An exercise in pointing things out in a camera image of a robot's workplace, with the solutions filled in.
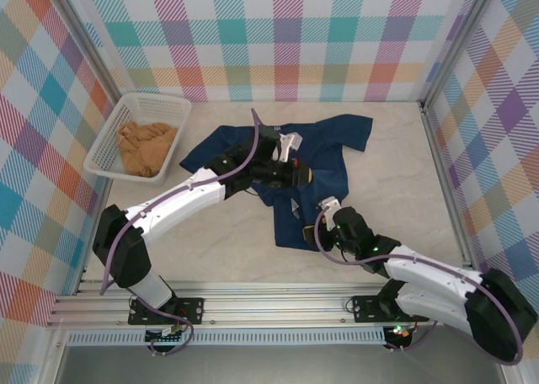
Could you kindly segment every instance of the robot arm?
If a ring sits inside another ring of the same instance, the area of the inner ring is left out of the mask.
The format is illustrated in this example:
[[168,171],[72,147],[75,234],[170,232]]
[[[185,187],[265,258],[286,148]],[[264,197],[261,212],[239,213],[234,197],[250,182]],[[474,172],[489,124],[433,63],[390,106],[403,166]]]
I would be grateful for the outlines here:
[[[218,178],[230,174],[246,161],[255,143],[254,134],[244,145],[212,158],[189,179],[158,197],[124,211],[116,205],[105,209],[93,251],[106,265],[113,241],[130,222],[115,248],[110,274],[119,287],[135,293],[149,306],[179,315],[177,297],[153,269],[147,246],[187,217],[246,190],[252,183],[278,188],[308,184],[311,169],[297,158],[290,158],[301,142],[302,138],[296,133],[281,135],[273,128],[259,125],[254,154],[247,166],[234,175]],[[146,210],[148,206],[151,206],[150,211]]]
[[[403,314],[427,317],[468,333],[498,359],[510,362],[515,358],[517,342],[509,322],[478,289],[482,286],[501,303],[524,341],[537,322],[537,313],[509,276],[497,269],[484,274],[458,269],[418,254],[395,239],[374,234],[360,214],[352,207],[342,208],[334,197],[320,206],[325,224],[318,224],[317,234],[323,250],[336,246],[355,257],[357,262],[352,264],[390,279],[376,304],[389,321]],[[313,227],[304,230],[312,244],[314,233]]]

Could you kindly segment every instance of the checkered wall panel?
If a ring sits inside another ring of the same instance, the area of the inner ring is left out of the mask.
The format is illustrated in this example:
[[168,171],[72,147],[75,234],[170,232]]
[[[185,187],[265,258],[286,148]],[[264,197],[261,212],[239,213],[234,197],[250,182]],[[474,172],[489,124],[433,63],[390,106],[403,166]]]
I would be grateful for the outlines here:
[[451,26],[451,30],[447,34],[446,40],[444,41],[444,44],[442,45],[438,53],[438,56],[436,57],[436,61],[434,65],[430,68],[427,81],[424,83],[423,89],[421,90],[421,93],[419,94],[419,100],[423,101],[426,97],[426,94],[429,92],[430,86],[432,85],[432,82],[434,81],[436,74],[438,74],[438,71],[440,70],[440,66],[442,62],[445,60],[447,53],[449,53],[449,51],[451,50],[451,47],[453,46],[453,42],[455,41],[456,36],[458,35],[459,31],[464,25],[464,22],[465,22],[464,19],[466,18],[466,15],[472,8],[472,5],[474,2],[475,0],[464,0],[464,3],[461,6],[461,10],[458,12],[455,22],[453,22],[453,25]]
[[25,383],[88,243],[112,105],[50,0],[0,0],[0,382]]
[[432,112],[481,268],[512,276],[537,310],[538,2],[492,1]]
[[444,19],[460,8],[454,0],[72,1],[125,90],[191,101],[417,100],[451,28]]

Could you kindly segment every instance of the navy blue shirt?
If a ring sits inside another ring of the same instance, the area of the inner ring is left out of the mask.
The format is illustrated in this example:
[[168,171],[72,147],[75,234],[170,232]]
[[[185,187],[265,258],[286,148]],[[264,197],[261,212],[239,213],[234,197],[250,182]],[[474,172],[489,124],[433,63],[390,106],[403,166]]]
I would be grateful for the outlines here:
[[[338,115],[311,124],[273,126],[279,133],[299,133],[303,137],[297,152],[312,169],[312,181],[300,188],[277,189],[253,184],[260,199],[274,208],[275,244],[278,247],[312,250],[303,239],[303,227],[314,224],[318,203],[329,196],[344,199],[348,191],[348,175],[343,159],[343,146],[358,151],[366,149],[371,134],[372,119],[358,115]],[[215,155],[243,144],[252,132],[252,126],[222,125],[211,133],[180,163],[196,172]]]

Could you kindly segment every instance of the tan towel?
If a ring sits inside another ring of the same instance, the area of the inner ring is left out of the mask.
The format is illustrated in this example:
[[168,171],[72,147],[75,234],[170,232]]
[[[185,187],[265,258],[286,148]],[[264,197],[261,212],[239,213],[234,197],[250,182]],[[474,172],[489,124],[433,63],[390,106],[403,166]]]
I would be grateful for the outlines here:
[[130,121],[121,125],[116,141],[127,173],[146,178],[158,174],[177,132],[164,123],[138,125]]

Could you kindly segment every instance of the white plastic basket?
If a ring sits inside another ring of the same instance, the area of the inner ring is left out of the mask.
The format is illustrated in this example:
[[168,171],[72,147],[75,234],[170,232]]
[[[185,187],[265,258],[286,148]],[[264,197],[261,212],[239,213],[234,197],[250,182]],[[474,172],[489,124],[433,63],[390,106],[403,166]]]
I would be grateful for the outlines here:
[[[179,143],[185,121],[191,111],[191,102],[174,96],[157,93],[127,93],[120,98],[97,138],[84,159],[84,169],[112,179],[125,179],[154,185],[163,184],[168,163]],[[152,178],[129,175],[121,161],[120,150],[116,142],[118,128],[128,121],[147,125],[154,122],[166,123],[178,127],[163,167]]]

